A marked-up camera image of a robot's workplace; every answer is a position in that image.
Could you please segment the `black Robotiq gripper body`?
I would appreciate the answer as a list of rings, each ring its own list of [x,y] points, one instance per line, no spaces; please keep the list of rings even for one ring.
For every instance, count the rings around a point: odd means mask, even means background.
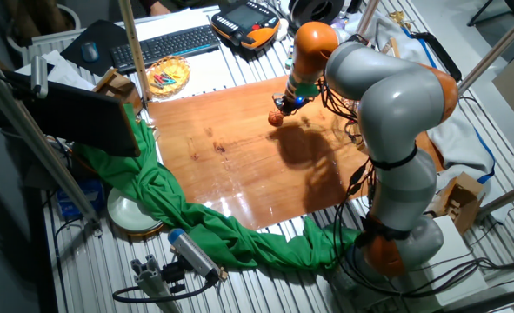
[[[282,110],[283,110],[281,112],[282,114],[287,113],[289,115],[293,115],[298,110],[303,108],[309,101],[310,101],[310,99],[308,97],[302,97],[302,96],[288,97],[285,94],[274,94],[273,95],[273,102],[276,107],[277,106],[282,107]]]

